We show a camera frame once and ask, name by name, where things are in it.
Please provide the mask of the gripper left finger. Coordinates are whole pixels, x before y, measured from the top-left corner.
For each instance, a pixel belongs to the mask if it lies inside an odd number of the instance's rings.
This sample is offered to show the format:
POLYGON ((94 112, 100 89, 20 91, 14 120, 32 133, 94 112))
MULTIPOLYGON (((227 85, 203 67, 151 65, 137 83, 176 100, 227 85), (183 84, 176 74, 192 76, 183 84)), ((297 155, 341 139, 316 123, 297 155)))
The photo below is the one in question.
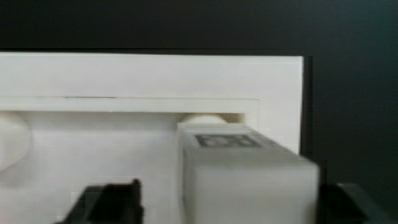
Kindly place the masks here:
POLYGON ((55 224, 144 224, 142 183, 89 186, 55 224))

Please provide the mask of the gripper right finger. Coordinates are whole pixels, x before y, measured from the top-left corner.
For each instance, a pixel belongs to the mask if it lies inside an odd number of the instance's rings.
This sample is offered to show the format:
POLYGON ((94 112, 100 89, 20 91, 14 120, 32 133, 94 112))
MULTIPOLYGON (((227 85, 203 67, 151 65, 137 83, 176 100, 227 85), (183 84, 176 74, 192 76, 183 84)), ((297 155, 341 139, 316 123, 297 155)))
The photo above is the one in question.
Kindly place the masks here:
POLYGON ((394 224, 357 184, 336 183, 320 187, 318 224, 394 224))

